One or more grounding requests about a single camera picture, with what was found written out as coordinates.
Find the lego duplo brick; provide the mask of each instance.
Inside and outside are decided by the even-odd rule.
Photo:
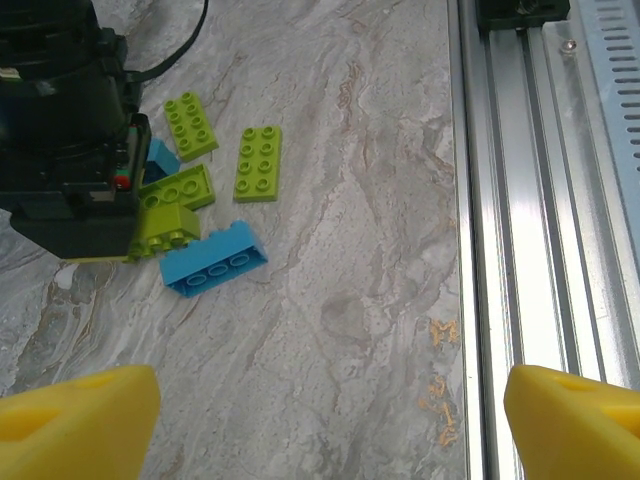
[[[180,171],[180,161],[159,138],[151,139],[149,155],[144,168],[143,185],[157,182]]]
[[[178,155],[185,162],[218,148],[218,141],[204,113],[200,99],[186,92],[164,104],[164,112],[176,142]]]
[[[262,243],[246,222],[213,232],[184,250],[169,252],[160,260],[164,284],[193,297],[267,263]]]
[[[177,203],[189,210],[195,210],[213,203],[216,199],[209,170],[204,165],[196,165],[145,185],[138,195],[145,209]]]
[[[274,202],[278,199],[281,146],[280,127],[244,131],[233,193],[236,202]]]
[[[191,210],[177,203],[150,210],[141,209],[129,262],[150,258],[160,252],[182,248],[200,238],[200,221]]]

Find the yellow foam pad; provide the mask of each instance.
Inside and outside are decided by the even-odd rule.
[[[159,410],[148,366],[2,398],[0,479],[136,479]]]
[[[640,478],[640,393],[520,365],[504,405],[527,480]]]

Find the vented metal panel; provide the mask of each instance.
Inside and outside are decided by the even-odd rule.
[[[640,258],[640,25],[629,0],[581,0],[579,6],[637,260]]]

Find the black cable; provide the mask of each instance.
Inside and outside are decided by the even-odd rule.
[[[202,30],[202,25],[204,25],[204,21],[207,17],[207,11],[209,10],[209,0],[204,0],[204,5],[202,7],[202,14],[200,15],[200,20],[198,20],[198,24],[196,25],[195,30],[188,38],[186,42],[182,44],[178,50],[173,52],[169,57],[165,58],[162,62],[156,65],[149,70],[145,70],[144,72],[127,72],[127,82],[129,83],[141,83],[148,82],[149,80],[153,80],[154,78],[159,77],[167,70],[169,70],[177,61],[186,53],[191,45],[196,41],[198,35],[200,34],[200,30]]]

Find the screw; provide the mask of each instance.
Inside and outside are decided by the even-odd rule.
[[[562,42],[560,51],[568,55],[575,52],[576,48],[578,48],[578,43],[575,40],[565,40],[564,42]]]

